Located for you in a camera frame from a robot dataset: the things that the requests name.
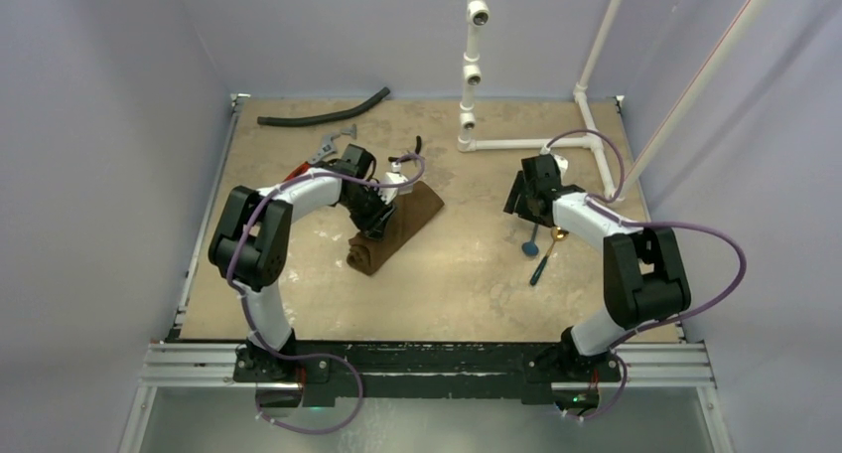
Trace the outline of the brown cloth napkin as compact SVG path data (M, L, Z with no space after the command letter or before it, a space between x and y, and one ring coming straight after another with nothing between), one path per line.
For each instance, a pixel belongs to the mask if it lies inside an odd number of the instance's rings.
M415 234L444 207L444 200L425 182L417 182L411 193L394 200L395 212L386 224L382 240L358 233L349 240L346 263L352 269L371 276L376 273Z

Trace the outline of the blue spoon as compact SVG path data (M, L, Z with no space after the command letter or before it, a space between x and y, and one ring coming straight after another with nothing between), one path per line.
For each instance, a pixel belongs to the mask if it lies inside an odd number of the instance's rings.
M539 225L534 224L532 226L529 239L521 245L521 252L527 257L535 257L540 251L539 247L536 244L538 231Z

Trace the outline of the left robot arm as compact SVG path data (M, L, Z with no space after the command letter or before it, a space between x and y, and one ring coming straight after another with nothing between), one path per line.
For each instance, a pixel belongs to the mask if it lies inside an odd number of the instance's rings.
M291 178L258 190L235 187L228 195L209 247L209 261L235 290L249 329L248 342L262 350L258 370L282 382L303 356L294 348L278 280L285 267L292 225L325 207L348 211L357 232L382 241L396 212L396 199L413 184L393 162L381 177L370 176L372 153L350 145L331 162L298 170Z

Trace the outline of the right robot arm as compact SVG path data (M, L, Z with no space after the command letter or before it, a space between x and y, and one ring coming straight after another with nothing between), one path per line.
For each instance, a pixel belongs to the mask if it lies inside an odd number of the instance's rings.
M580 380L622 336L689 308L691 292L673 229L645 227L593 203L581 187L563 184L555 157L522 159L503 210L549 228L555 243L576 236L602 259L602 308L565 329L559 342L534 360L536 367Z

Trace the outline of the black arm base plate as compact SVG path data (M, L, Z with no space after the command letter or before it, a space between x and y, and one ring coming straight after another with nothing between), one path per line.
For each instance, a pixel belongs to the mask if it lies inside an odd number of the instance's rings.
M605 354L579 358L558 342L364 342L293 340L277 358L247 341L232 378L262 389L285 383L306 406L340 397L517 399L596 404L596 389L621 379Z

